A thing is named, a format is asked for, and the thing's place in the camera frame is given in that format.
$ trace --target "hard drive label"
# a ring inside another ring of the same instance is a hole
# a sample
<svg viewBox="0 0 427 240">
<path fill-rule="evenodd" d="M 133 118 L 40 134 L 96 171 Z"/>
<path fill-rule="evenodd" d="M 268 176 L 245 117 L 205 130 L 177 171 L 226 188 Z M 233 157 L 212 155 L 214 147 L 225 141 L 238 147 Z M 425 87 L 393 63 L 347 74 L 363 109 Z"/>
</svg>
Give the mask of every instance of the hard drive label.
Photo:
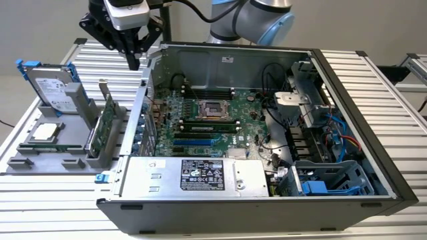
<svg viewBox="0 0 427 240">
<path fill-rule="evenodd" d="M 182 160 L 180 189 L 184 191 L 224 191 L 222 160 Z"/>
<path fill-rule="evenodd" d="M 38 88 L 52 108 L 64 113 L 73 113 L 77 111 L 72 98 L 65 95 L 65 84 L 60 80 L 36 78 L 34 81 L 38 84 Z"/>
</svg>

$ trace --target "green circuit board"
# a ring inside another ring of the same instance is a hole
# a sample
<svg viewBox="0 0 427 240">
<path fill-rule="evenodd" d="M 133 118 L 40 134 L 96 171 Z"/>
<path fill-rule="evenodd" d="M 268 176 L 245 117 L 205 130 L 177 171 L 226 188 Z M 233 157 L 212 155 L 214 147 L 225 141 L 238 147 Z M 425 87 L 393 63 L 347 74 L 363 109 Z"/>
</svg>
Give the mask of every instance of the green circuit board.
<svg viewBox="0 0 427 240">
<path fill-rule="evenodd" d="M 173 156 L 202 156 L 224 157 L 228 149 L 246 149 L 248 159 L 267 158 L 267 153 L 259 152 L 259 146 L 255 144 L 255 136 L 259 139 L 268 134 L 265 122 L 260 120 L 261 102 L 255 99 L 253 102 L 246 97 L 255 97 L 255 93 L 248 90 L 236 90 L 232 100 L 206 100 L 209 102 L 221 102 L 226 105 L 228 120 L 240 121 L 240 129 L 236 133 L 212 133 L 210 146 L 182 146 L 173 145 L 174 134 L 180 133 L 178 121 L 197 120 L 200 100 L 184 99 L 180 93 L 166 88 L 158 89 L 156 99 L 165 99 L 164 114 L 169 114 L 169 119 L 157 126 L 157 143 L 154 155 L 161 157 Z M 173 148 L 182 148 L 182 152 L 173 152 Z"/>
</svg>

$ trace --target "robotic arm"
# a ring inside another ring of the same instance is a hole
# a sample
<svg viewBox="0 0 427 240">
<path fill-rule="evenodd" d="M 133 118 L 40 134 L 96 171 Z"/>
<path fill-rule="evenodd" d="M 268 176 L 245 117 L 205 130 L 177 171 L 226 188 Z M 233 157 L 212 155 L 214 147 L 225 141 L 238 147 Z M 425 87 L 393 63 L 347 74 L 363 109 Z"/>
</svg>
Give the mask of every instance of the robotic arm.
<svg viewBox="0 0 427 240">
<path fill-rule="evenodd" d="M 89 0 L 80 27 L 125 58 L 128 68 L 140 68 L 140 57 L 162 33 L 165 22 L 150 10 L 170 2 L 185 4 L 202 21 L 210 23 L 208 43 L 233 43 L 244 38 L 257 45 L 280 43 L 291 29 L 293 15 L 289 0 L 212 0 L 212 19 L 205 18 L 188 0 Z M 140 39 L 138 31 L 148 34 Z"/>
</svg>

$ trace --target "black cable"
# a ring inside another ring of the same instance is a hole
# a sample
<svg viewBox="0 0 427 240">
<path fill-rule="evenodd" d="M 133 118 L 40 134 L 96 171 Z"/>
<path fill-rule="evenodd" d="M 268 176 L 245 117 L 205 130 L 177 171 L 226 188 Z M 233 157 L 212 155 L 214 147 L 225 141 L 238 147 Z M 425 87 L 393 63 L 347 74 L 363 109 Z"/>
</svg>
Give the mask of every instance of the black cable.
<svg viewBox="0 0 427 240">
<path fill-rule="evenodd" d="M 281 146 L 277 146 L 277 147 L 265 147 L 265 146 L 264 146 L 264 140 L 265 140 L 265 138 L 267 138 L 268 136 L 269 136 L 269 134 L 267 134 L 267 135 L 261 138 L 261 140 L 260 140 L 260 146 L 261 146 L 264 149 L 267 149 L 267 150 L 275 150 L 275 149 L 280 149 L 280 148 L 288 146 L 288 145 L 285 144 L 285 145 L 281 145 Z"/>
<path fill-rule="evenodd" d="M 260 74 L 260 84 L 261 84 L 261 94 L 264 94 L 265 93 L 265 90 L 264 90 L 264 75 L 265 75 L 265 70 L 267 70 L 267 68 L 269 67 L 269 66 L 272 66 L 272 65 L 277 65 L 280 68 L 281 68 L 281 71 L 283 71 L 283 75 L 285 76 L 285 74 L 287 74 L 287 71 L 285 71 L 285 68 L 280 65 L 280 63 L 277 63 L 277 62 L 272 62 L 272 63 L 268 63 L 265 66 L 264 66 L 264 68 L 263 68 L 263 70 L 261 70 L 261 74 Z"/>
<path fill-rule="evenodd" d="M 236 9 L 236 7 L 240 5 L 241 1 L 237 0 L 236 3 L 216 17 L 213 17 L 212 19 L 208 19 L 202 13 L 200 12 L 200 10 L 197 9 L 197 7 L 188 1 L 188 0 L 173 0 L 174 2 L 178 2 L 181 4 L 185 4 L 194 12 L 194 14 L 197 14 L 198 18 L 206 22 L 208 24 L 214 23 L 217 20 L 220 20 L 226 14 L 229 14 L 232 12 L 232 10 Z"/>
<path fill-rule="evenodd" d="M 263 99 L 263 101 L 265 101 L 265 100 L 267 100 L 265 110 L 267 110 L 267 113 L 268 113 L 269 117 L 272 118 L 272 120 L 275 120 L 275 122 L 276 122 L 281 127 L 287 128 L 287 126 L 275 118 L 272 112 L 268 110 L 268 100 L 271 100 L 271 98 L 265 97 L 265 98 Z"/>
<path fill-rule="evenodd" d="M 425 104 L 427 104 L 427 99 L 425 99 L 425 101 L 421 103 L 420 108 L 417 109 L 417 112 L 419 112 L 419 113 L 423 111 L 423 109 L 424 109 L 424 107 L 425 107 Z"/>
<path fill-rule="evenodd" d="M 177 76 L 181 76 L 181 77 L 185 79 L 185 75 L 184 75 L 182 73 L 178 73 L 178 72 L 173 73 L 173 75 L 172 75 L 172 77 L 170 77 L 169 87 L 168 87 L 169 89 L 173 88 L 173 79 L 174 79 Z"/>
<path fill-rule="evenodd" d="M 6 126 L 9 126 L 10 128 L 14 128 L 14 126 L 13 126 L 12 124 L 8 124 L 6 122 L 4 122 L 4 121 L 1 121 L 1 120 L 0 120 L 0 123 L 4 124 L 4 125 L 6 125 Z"/>
</svg>

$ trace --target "red cable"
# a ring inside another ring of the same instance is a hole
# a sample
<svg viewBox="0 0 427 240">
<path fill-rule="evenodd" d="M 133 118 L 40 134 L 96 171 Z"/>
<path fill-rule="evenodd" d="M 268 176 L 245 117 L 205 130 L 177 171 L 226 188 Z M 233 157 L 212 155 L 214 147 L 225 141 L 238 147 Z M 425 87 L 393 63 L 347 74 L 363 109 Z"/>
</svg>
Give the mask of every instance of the red cable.
<svg viewBox="0 0 427 240">
<path fill-rule="evenodd" d="M 361 146 L 360 146 L 360 143 L 357 142 L 356 139 L 353 139 L 351 136 L 345 136 L 345 135 L 341 135 L 340 137 L 341 137 L 343 139 L 348 139 L 348 140 L 353 141 L 353 142 L 357 144 L 357 149 L 359 149 L 359 151 L 361 151 Z"/>
</svg>

